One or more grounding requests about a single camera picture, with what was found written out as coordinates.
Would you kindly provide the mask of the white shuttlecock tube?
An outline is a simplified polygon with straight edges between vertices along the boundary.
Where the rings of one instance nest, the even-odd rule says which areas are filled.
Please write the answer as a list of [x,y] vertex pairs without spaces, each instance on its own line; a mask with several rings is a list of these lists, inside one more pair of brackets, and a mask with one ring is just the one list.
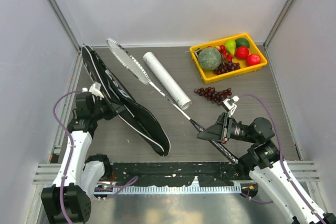
[[191,99],[168,73],[157,57],[152,52],[147,52],[143,55],[143,60],[160,83],[165,87],[166,91],[176,102],[178,107],[183,111],[188,109],[192,105]]

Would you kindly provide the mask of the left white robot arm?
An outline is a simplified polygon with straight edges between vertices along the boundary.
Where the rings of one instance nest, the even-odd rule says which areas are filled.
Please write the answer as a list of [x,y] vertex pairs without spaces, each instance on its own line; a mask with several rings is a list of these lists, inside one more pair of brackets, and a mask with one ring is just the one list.
[[73,117],[63,129],[67,147],[60,170],[41,200],[50,223],[86,223],[91,214],[91,197],[99,180],[112,176],[106,157],[86,162],[98,121],[110,120],[123,111],[98,90],[76,91]]

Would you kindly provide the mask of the black racket bag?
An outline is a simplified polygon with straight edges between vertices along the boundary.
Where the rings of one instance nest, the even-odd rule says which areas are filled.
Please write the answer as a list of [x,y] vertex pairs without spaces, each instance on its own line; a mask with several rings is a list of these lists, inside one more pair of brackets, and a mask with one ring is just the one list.
[[100,92],[111,103],[124,107],[118,117],[136,131],[158,155],[167,156],[171,150],[171,143],[156,117],[136,102],[90,46],[81,47],[81,57],[91,80],[101,85]]

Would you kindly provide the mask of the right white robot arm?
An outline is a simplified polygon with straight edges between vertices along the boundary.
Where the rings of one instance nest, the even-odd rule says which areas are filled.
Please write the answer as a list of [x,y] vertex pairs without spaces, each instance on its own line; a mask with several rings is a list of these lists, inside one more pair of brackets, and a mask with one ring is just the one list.
[[[335,215],[319,207],[290,171],[272,141],[275,133],[268,119],[258,117],[244,125],[222,113],[215,124],[197,129],[198,139],[210,141],[230,160],[232,173],[251,178],[266,192],[287,223],[335,223]],[[251,147],[237,158],[224,147],[225,140],[248,142]]]

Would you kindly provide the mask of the badminton racket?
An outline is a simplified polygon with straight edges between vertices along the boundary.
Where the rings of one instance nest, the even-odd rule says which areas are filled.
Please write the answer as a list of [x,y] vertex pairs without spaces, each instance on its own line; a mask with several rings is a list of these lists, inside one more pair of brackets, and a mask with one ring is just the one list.
[[147,72],[141,64],[119,43],[112,38],[107,38],[107,44],[112,54],[118,61],[126,67],[132,74],[142,83],[152,86],[160,95],[166,98],[171,105],[173,105],[187,120],[201,133],[205,133],[205,128],[189,117],[168,95],[162,92],[150,79]]

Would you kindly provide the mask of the yellow plastic tray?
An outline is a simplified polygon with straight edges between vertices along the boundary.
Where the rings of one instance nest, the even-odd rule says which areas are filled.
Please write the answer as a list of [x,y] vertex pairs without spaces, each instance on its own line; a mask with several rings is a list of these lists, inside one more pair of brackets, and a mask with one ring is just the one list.
[[[207,71],[207,70],[203,70],[200,67],[200,65],[198,63],[197,56],[202,50],[204,50],[205,48],[208,48],[208,47],[215,47],[215,46],[219,46],[219,45],[224,45],[224,43],[227,40],[230,40],[230,39],[236,40],[237,38],[246,38],[249,41],[249,43],[250,43],[249,55],[251,55],[251,54],[260,55],[260,58],[261,58],[260,64],[249,67],[249,66],[246,65],[245,60],[237,59],[235,57],[235,54],[234,54],[232,62],[240,64],[240,69],[239,70],[235,70],[235,71],[225,73],[225,74],[216,75],[215,73],[213,73],[213,70]],[[254,41],[251,39],[251,37],[247,33],[243,33],[243,34],[239,34],[239,35],[235,35],[235,36],[231,36],[231,37],[207,42],[207,43],[196,45],[196,46],[191,46],[190,49],[189,49],[189,52],[191,53],[192,59],[195,62],[196,67],[197,67],[197,69],[198,69],[198,71],[201,75],[201,78],[203,79],[205,84],[209,84],[209,83],[224,80],[224,79],[227,79],[227,78],[235,77],[235,76],[238,76],[238,75],[241,75],[241,74],[244,74],[244,73],[256,71],[256,70],[261,69],[262,67],[264,67],[268,63],[267,59],[264,57],[264,55],[261,53],[261,51],[257,48],[256,44],[254,43]]]

